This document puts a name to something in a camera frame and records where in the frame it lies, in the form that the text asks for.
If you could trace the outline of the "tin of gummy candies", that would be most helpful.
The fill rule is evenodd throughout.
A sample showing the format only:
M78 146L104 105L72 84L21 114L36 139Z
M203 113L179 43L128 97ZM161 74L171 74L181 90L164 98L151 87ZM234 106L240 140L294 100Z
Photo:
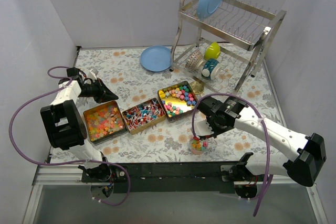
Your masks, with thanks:
M89 141L100 144L127 132L121 111L115 101L110 101L84 111Z

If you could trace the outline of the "gold round tin lid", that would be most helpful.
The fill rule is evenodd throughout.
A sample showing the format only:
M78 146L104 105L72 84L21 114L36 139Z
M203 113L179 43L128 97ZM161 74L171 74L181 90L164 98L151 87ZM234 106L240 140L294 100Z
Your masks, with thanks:
M204 92L204 86L197 81L191 82L190 87L195 94L202 94Z

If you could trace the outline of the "clear glass bowl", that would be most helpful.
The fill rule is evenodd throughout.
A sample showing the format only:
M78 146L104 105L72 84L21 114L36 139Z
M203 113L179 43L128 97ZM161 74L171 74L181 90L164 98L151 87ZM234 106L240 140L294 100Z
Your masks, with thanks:
M200 140L196 137L190 139L189 149L195 155L201 155L208 149L208 140Z

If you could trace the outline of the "tin of star candies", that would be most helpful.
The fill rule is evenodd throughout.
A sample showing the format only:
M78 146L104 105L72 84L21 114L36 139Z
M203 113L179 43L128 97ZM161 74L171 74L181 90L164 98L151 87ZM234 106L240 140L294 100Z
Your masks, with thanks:
M159 89L157 94L169 122L192 115L198 102L195 92L187 81Z

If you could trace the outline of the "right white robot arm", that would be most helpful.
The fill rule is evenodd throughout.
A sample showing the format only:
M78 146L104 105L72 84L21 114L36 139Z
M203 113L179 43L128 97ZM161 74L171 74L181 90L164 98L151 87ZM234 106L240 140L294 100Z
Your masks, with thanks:
M248 181L259 175L288 176L311 187L327 157L324 139L317 133L308 136L275 123L242 99L229 96L224 102L208 95L196 108L206 119L193 123L193 132L203 140L238 129L269 143L266 154L246 153L223 175L233 181Z

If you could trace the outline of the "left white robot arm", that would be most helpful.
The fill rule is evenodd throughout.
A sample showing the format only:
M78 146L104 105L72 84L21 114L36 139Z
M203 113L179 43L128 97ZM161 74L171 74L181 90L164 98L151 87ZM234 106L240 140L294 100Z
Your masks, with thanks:
M93 98L97 104L118 99L97 73L91 70L86 75L79 68L67 68L67 76L60 79L55 99L41 108L40 115L51 146L73 154L83 163L79 169L90 178L106 182L112 170L106 164L106 157L89 143L85 123L76 107L78 98Z

